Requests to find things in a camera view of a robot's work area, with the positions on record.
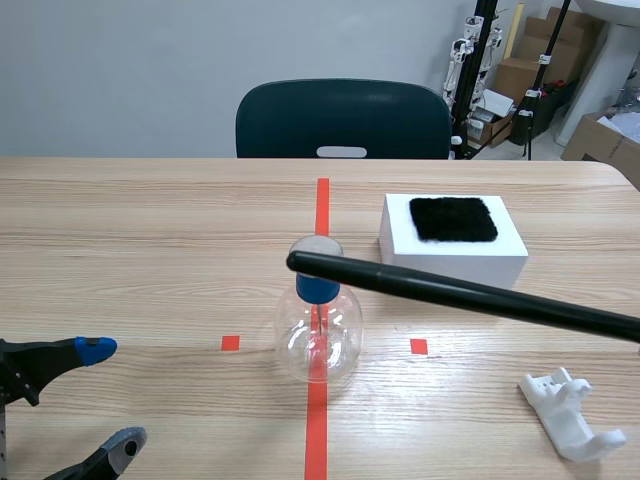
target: black tripod stand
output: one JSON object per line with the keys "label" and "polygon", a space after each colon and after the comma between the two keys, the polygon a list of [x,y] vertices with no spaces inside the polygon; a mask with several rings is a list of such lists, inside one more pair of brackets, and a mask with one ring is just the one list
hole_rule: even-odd
{"label": "black tripod stand", "polygon": [[[491,13],[490,16],[484,17],[485,19],[487,18],[493,19],[494,18],[493,15],[495,15],[495,3],[496,2],[492,0],[491,1],[480,0],[478,2],[477,10],[480,9],[481,7],[490,8],[493,5],[494,13]],[[457,149],[455,150],[456,159],[472,160],[473,158],[476,157],[476,155],[478,155],[478,153],[480,153],[491,142],[493,142],[495,138],[497,138],[502,132],[504,132],[509,127],[509,125],[511,125],[515,121],[516,118],[519,118],[519,117],[526,117],[528,120],[527,141],[525,143],[525,154],[527,154],[528,152],[528,159],[529,160],[532,159],[531,147],[532,147],[532,141],[533,141],[533,122],[534,122],[536,110],[538,108],[538,103],[540,101],[540,96],[542,95],[542,91],[541,91],[542,82],[544,80],[544,75],[547,71],[547,67],[551,62],[553,49],[558,40],[558,35],[560,35],[560,30],[562,29],[562,25],[567,16],[567,12],[569,11],[570,5],[571,5],[571,0],[564,1],[564,4],[562,5],[562,10],[560,12],[560,18],[558,18],[558,21],[556,22],[556,26],[553,30],[553,34],[551,35],[551,39],[549,40],[549,45],[547,46],[547,51],[543,55],[540,55],[540,69],[538,70],[538,75],[536,76],[536,80],[533,86],[531,87],[531,89],[527,91],[527,95],[524,97],[524,100],[522,100],[522,102],[518,106],[518,109],[516,110],[516,113],[514,114],[513,118],[511,119],[510,122],[504,125],[500,130],[498,130],[490,139],[488,139],[477,150],[469,147],[468,140],[467,140],[467,122],[468,122],[469,113],[470,113],[469,105],[471,103],[471,96],[473,95],[473,89],[475,88],[475,81],[470,86],[469,83],[467,83],[466,77],[463,79],[464,83],[461,83],[461,86],[464,90],[470,90],[470,93],[468,93],[468,100],[467,100],[466,94],[464,95],[460,94],[460,99],[458,99],[458,96],[456,96],[456,105],[458,100],[460,100],[460,102],[464,102],[465,100],[467,101],[460,108],[458,108],[457,110],[454,109],[454,111],[452,112],[453,121],[454,121],[454,132],[456,132],[455,135],[458,135],[463,139],[462,145],[457,147]],[[486,10],[484,10],[483,13],[485,15],[489,14]],[[491,29],[491,22],[487,22],[485,20],[482,34],[484,35],[485,33],[485,28],[487,27],[487,23],[489,24],[489,30],[487,31],[486,37],[481,36],[479,48],[477,48],[476,51],[474,52],[474,55],[472,55],[470,59],[468,59],[468,63],[469,63],[468,75],[472,76],[475,71],[475,75],[473,76],[474,80],[477,78],[479,74],[480,63],[482,62],[482,56],[484,55],[484,49],[486,47],[489,31]]]}

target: white sink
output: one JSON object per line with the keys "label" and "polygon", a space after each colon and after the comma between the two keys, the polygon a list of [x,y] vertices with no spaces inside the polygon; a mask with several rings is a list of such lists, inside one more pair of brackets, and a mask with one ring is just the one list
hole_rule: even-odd
{"label": "white sink", "polygon": [[616,25],[640,27],[640,0],[576,0],[584,13]]}
{"label": "white sink", "polygon": [[576,0],[582,10],[609,22],[607,41],[556,134],[566,146],[583,115],[602,112],[618,100],[640,54],[640,0]]}

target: white 3d-printed part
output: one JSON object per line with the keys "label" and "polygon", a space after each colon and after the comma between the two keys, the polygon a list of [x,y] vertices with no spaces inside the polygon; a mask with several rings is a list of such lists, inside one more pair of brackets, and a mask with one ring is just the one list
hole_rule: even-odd
{"label": "white 3d-printed part", "polygon": [[582,416],[582,401],[593,388],[586,380],[573,380],[564,368],[548,377],[527,375],[520,389],[563,457],[573,462],[600,460],[627,443],[620,430],[593,434]]}

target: red tape marker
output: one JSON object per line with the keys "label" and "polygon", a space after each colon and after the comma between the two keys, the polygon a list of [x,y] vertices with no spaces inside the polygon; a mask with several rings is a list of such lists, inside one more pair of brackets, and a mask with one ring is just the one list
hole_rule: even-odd
{"label": "red tape marker", "polygon": [[429,345],[427,345],[427,341],[420,338],[412,338],[411,353],[414,355],[429,355]]}
{"label": "red tape marker", "polygon": [[[316,235],[329,236],[329,179],[318,180],[318,199],[316,203]],[[322,322],[328,329],[329,320],[326,306],[318,312],[311,311],[311,328],[318,330]],[[311,376],[327,378],[327,337],[322,336],[311,352]],[[305,451],[304,480],[327,480],[327,404],[329,388],[326,383],[309,383],[307,394],[307,442]]]}
{"label": "red tape marker", "polygon": [[220,350],[223,352],[237,352],[240,350],[240,337],[237,335],[228,335],[222,337],[222,345]]}

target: blue gripper tip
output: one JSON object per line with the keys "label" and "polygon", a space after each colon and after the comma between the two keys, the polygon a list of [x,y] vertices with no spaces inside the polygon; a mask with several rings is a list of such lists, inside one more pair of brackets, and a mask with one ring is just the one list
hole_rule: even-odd
{"label": "blue gripper tip", "polygon": [[96,343],[95,341],[89,342],[84,337],[78,337],[74,345],[85,367],[104,362],[113,356],[118,349],[118,344],[112,338],[101,338]]}

